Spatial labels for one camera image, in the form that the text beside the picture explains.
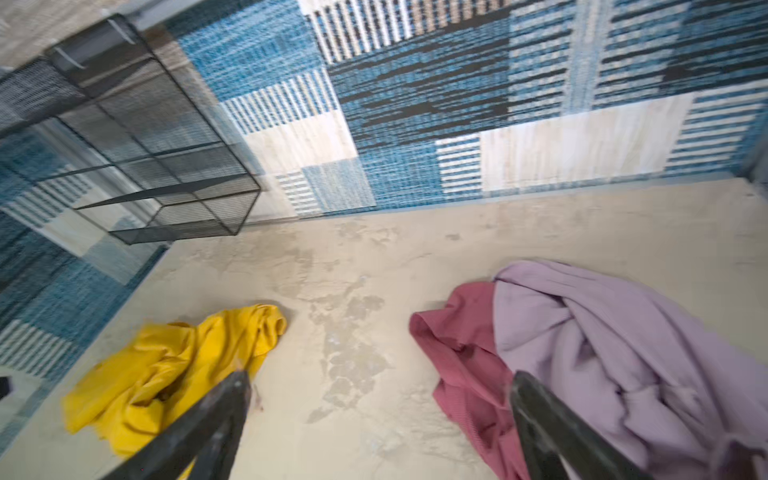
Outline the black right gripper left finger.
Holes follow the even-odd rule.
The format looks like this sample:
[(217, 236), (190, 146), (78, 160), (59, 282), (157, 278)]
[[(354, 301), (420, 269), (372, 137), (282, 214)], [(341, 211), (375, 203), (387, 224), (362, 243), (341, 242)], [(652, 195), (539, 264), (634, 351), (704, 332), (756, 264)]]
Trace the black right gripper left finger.
[(216, 385), (107, 479), (227, 479), (251, 402), (251, 382), (237, 371)]

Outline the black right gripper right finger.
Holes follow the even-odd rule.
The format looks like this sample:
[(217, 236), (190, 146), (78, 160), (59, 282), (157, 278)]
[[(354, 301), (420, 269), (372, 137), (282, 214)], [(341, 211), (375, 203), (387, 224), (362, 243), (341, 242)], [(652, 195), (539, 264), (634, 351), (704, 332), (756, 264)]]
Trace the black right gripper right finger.
[(528, 372), (514, 374), (511, 407), (532, 479), (651, 477)]

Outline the yellow cloth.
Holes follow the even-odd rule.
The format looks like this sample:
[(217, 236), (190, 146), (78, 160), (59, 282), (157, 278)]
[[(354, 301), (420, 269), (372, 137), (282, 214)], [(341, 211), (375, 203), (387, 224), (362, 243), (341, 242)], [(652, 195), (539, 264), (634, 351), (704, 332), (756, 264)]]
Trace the yellow cloth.
[(287, 326), (274, 305), (225, 310), (198, 326), (148, 324), (64, 397), (65, 426), (93, 427), (123, 464), (234, 372), (247, 373), (252, 400), (255, 375)]

